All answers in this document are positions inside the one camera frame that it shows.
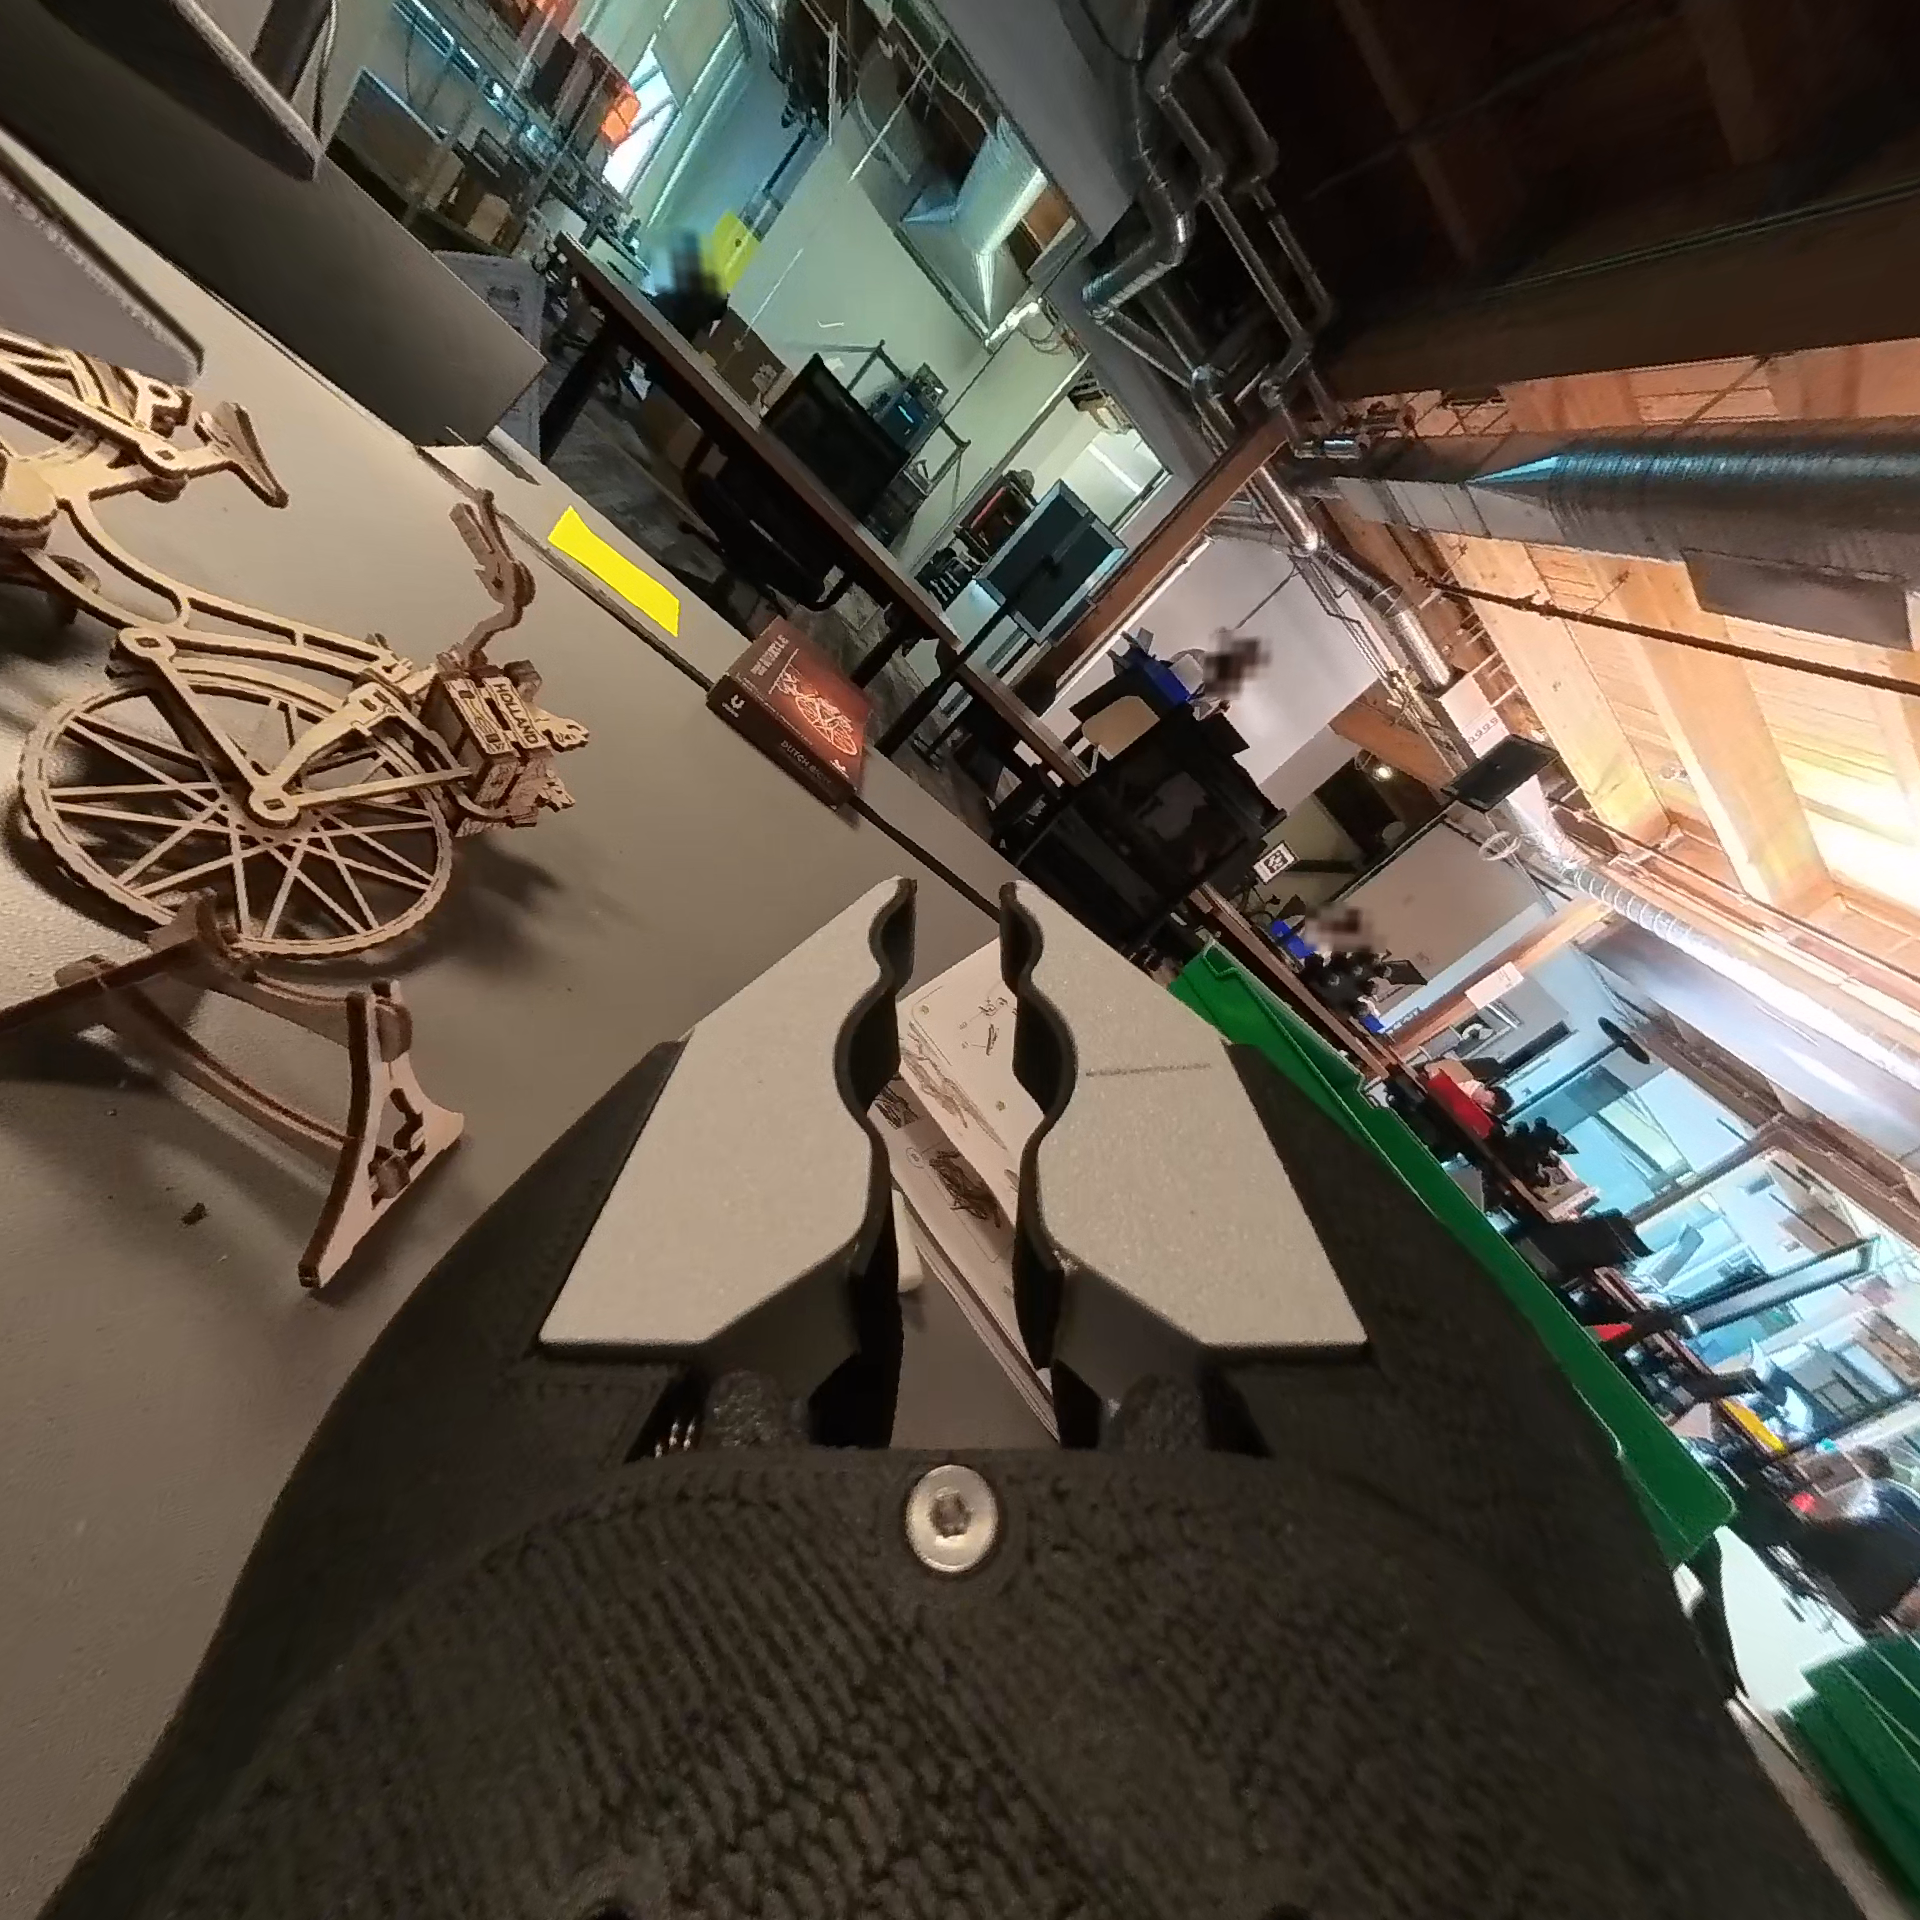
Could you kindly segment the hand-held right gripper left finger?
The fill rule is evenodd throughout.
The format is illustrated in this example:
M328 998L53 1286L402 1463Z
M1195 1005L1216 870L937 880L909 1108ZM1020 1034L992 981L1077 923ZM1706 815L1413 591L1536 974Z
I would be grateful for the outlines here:
M916 882L891 878L697 1022L539 1344L841 1370L897 1299L873 1102L899 1072Z

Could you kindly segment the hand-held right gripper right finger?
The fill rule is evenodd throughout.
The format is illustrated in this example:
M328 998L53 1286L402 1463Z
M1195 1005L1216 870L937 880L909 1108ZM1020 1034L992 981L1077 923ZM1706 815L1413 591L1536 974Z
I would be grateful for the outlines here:
M1368 1344L1230 1044L1026 882L998 891L1020 1159L1016 1307L1057 1396Z

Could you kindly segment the wooden model stand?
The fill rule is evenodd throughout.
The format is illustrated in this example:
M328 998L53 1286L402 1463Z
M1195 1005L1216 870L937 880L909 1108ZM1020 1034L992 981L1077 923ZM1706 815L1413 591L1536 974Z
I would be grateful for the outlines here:
M338 1046L348 1068L345 1119L304 1111L225 1063L160 1005L160 981L251 1005ZM209 893L192 893L141 952L118 962L83 955L56 972L50 990L4 1005L8 1037L37 1024L106 1027L139 1059L323 1163L328 1199L298 1264L310 1291L336 1282L372 1229L464 1138L464 1115L419 1080L417 1022L398 981L377 976L332 990L280 976L240 947Z

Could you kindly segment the dark model kit box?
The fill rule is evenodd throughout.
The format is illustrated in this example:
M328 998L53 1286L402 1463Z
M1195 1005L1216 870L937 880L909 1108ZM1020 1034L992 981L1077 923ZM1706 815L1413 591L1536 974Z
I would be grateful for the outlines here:
M707 707L830 808L860 798L873 703L788 620L766 621Z

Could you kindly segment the wooden bicycle model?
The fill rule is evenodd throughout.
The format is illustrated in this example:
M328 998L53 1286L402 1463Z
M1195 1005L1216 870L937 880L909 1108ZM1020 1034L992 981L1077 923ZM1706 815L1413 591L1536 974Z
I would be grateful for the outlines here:
M324 962L390 949L442 908L458 845L574 805L588 746L530 660L493 659L534 602L489 491L450 510L491 613L430 662L254 608L137 556L102 504L228 475L289 491L230 399L2 333L4 586L107 628L102 678L18 754L28 823L81 887L139 920L210 891L245 951Z

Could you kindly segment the printed instruction sheet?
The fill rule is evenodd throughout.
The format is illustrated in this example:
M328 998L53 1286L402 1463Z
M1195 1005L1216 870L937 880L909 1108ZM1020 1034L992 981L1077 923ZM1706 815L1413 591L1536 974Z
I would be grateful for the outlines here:
M1016 1074L1017 997L987 944L901 997L899 1070L870 1115L897 1195L937 1280L1046 1434L1050 1371L1017 1324L1017 1192L1041 1108Z

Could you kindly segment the green plastic bin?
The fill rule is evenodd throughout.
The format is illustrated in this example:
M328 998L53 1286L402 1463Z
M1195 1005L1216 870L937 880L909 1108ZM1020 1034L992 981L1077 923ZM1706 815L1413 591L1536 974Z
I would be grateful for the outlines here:
M1693 1560L1736 1503L1658 1411L1603 1352L1523 1254L1469 1203L1405 1122L1362 1091L1361 1070L1322 1039L1224 949L1202 949L1171 982L1228 1039L1259 1052L1348 1135L1392 1166L1405 1188L1483 1269L1552 1356L1600 1428L1669 1568Z
M1785 1723L1890 1876L1918 1898L1918 1639L1881 1636L1809 1669Z

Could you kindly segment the black equipment cart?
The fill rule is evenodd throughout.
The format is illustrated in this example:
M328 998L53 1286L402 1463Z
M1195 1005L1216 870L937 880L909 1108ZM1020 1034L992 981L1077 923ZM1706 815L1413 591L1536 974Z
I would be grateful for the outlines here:
M1193 958L1193 893L1244 878L1283 823L1224 715L1122 693L1084 722L1077 782L1041 767L992 808L992 844L1057 906L1155 968Z

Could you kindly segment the yellow sticky note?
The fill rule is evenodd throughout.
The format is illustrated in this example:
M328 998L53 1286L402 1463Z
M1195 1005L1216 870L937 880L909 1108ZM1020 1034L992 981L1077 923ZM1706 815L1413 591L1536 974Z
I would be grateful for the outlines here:
M633 608L667 638L682 636L682 596L649 566L628 558L610 539L602 536L574 508L565 508L547 534L548 548L566 565L605 588L616 599Z

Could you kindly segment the long dark table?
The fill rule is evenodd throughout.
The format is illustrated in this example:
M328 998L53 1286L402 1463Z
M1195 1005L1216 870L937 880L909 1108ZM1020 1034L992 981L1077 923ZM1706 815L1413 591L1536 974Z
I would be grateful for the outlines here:
M1017 736L1025 749L1053 776L1067 783L1084 782L1086 770L1067 748L1003 680L976 667L972 650L953 638L945 613L918 583L901 571L893 556L844 510L800 454L749 413L738 395L689 347L684 336L659 316L657 306L621 276L604 269L571 238L563 236L556 252L565 276L582 292L597 316L597 324L542 410L542 454L552 458L563 446L604 373L619 351L628 351L648 367L653 383L701 427L710 443L762 472L825 542L845 581L857 583L886 610L886 638L862 659L854 671L860 685L870 683L906 647L922 640L936 647L939 671L881 736L883 754L897 754L930 717L945 693L961 688L974 707L995 714L998 728Z

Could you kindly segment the black flat case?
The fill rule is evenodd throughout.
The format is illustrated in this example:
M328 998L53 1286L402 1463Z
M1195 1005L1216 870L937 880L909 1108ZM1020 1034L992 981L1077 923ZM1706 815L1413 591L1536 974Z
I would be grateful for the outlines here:
M545 358L324 155L349 12L4 3L4 132L405 439L475 443Z

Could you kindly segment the silver ventilation duct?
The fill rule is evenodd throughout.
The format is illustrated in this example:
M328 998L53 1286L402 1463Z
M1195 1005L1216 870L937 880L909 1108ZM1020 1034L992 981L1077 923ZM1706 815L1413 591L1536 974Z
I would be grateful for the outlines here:
M1302 496L1428 534L1918 579L1916 421L1392 439L1274 470Z

